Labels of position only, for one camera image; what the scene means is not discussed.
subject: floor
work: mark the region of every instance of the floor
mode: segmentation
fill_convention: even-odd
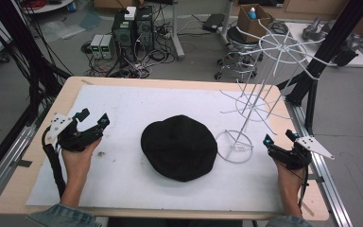
[[[80,25],[87,28],[71,39],[49,42],[63,63],[74,75],[79,76],[89,70],[88,60],[80,51],[81,46],[91,41],[95,34],[110,32],[112,26],[110,16],[98,14],[99,17],[92,13],[88,4],[82,6],[85,7],[79,8],[76,13],[57,10],[39,16],[41,24],[63,21],[66,26]],[[182,18],[179,28],[188,24],[185,33],[197,32],[200,23],[192,20],[195,18]],[[215,81],[214,74],[218,70],[216,61],[226,53],[219,36],[184,35],[180,39],[185,58],[153,66],[148,78]],[[36,42],[43,49],[41,40],[37,39]],[[259,72],[266,71],[264,65],[264,62],[259,63]],[[287,67],[279,80],[295,73],[293,68]],[[236,76],[225,73],[220,81],[235,82],[235,79]],[[29,102],[27,89],[28,84],[15,63],[0,62],[0,143],[26,108]],[[326,163],[351,222],[353,226],[363,226],[363,68],[327,67],[324,70],[320,77],[314,125],[316,138],[336,156],[335,161],[327,160]],[[265,226],[265,223],[259,221],[259,226]],[[314,226],[336,226],[331,218],[312,223]],[[24,217],[0,215],[0,226],[34,225]],[[244,221],[244,226],[252,224]]]

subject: black cap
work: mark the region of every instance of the black cap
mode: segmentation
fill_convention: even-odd
[[[155,170],[180,182],[209,173],[217,155],[211,132],[185,115],[148,125],[141,136],[141,148]]]

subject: wooden table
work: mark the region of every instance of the wooden table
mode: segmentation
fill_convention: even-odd
[[[64,84],[58,98],[47,114],[35,138],[27,149],[23,160],[32,162],[30,167],[18,166],[13,173],[4,192],[0,196],[0,214],[26,215],[31,212],[46,209],[46,206],[27,206],[27,198],[37,180],[40,167],[45,155],[42,150],[41,137],[44,129],[50,125],[54,113],[67,114],[72,108],[78,91],[83,85],[110,85],[125,87],[151,87],[151,88],[178,88],[178,89],[195,89],[195,90],[222,90],[222,91],[239,91],[235,83],[220,82],[198,82],[198,81],[176,81],[176,80],[155,80],[155,79],[103,79],[103,78],[85,78],[72,77]],[[277,98],[279,90],[268,86],[270,89],[268,97]],[[288,115],[284,102],[279,102],[274,110],[275,113]],[[282,148],[290,149],[291,141],[285,136],[286,129],[294,129],[291,119],[271,116],[269,124],[277,132],[275,144]],[[303,206],[303,216],[309,220],[327,220],[327,212],[322,195],[315,181],[310,181],[307,188]],[[104,217],[152,217],[152,218],[223,218],[223,219],[270,219],[277,214],[268,214],[266,212],[250,211],[193,211],[193,210],[151,210],[151,209],[109,209],[109,208],[82,208],[96,216]]]

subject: white board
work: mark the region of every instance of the white board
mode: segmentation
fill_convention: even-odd
[[[299,42],[299,43],[310,42],[310,41],[305,41],[303,39],[303,29],[308,27],[310,24],[285,23],[285,25],[290,30],[290,33],[291,33],[291,36],[293,37],[293,39],[295,39],[297,42]],[[320,44],[306,44],[305,48],[307,50],[306,53],[308,55],[314,56],[317,53],[318,48],[320,48]],[[358,56],[353,58],[352,61],[350,61],[344,67],[359,67],[359,68],[363,67],[363,54],[359,50],[356,50],[355,53],[358,54]],[[310,61],[312,61],[312,58],[306,57],[306,60],[307,60],[307,62],[310,62]]]
[[[91,114],[78,124],[80,131],[95,125],[104,113],[111,124],[95,150],[80,206],[282,212],[276,166],[262,144],[270,134],[263,122],[251,121],[246,131],[254,144],[249,161],[232,164],[217,156],[210,173],[187,183],[157,173],[142,152],[144,128],[173,115],[198,120],[214,137],[226,129],[240,131],[245,118],[239,113],[221,113],[234,110],[235,102],[219,91],[86,85],[68,115],[84,108]],[[45,159],[27,205],[58,201],[52,170]]]

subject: hand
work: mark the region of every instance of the hand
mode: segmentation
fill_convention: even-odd
[[[87,146],[82,152],[62,150],[61,156],[66,166],[67,184],[60,198],[60,203],[74,208],[78,207],[81,192],[87,181],[88,171],[90,170],[91,157],[100,142],[101,138]]]
[[[302,218],[298,193],[303,183],[303,169],[288,170],[284,164],[274,160],[278,169],[279,191],[285,215]]]

